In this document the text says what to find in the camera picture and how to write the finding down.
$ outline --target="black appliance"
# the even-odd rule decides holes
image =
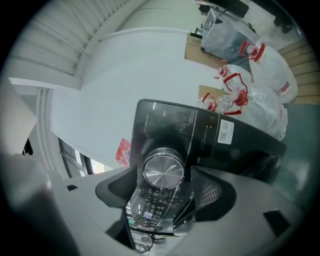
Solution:
[[[134,223],[140,229],[168,232],[193,197],[191,166],[267,182],[277,174],[285,150],[275,138],[230,116],[142,99],[130,149],[130,166],[137,165],[138,172],[130,201]]]

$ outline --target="black wire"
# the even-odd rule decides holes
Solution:
[[[151,239],[151,246],[150,246],[150,248],[149,249],[147,249],[147,250],[145,250],[145,251],[142,251],[142,252],[139,252],[140,254],[144,254],[144,253],[146,253],[146,252],[148,252],[148,251],[150,251],[151,250],[151,248],[152,248],[152,246],[154,246],[154,241],[152,240],[152,237],[151,237],[151,235],[150,234],[148,234],[149,235],[149,237],[150,237],[150,239]]]

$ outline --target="label sticker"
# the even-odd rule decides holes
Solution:
[[[232,142],[232,136],[234,135],[234,126],[234,122],[221,119],[217,142],[230,145]]]

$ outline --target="mesh grille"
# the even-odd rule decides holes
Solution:
[[[212,204],[222,193],[222,189],[217,182],[210,180],[210,178],[199,173],[197,170],[192,172],[191,185],[196,209],[201,209]]]

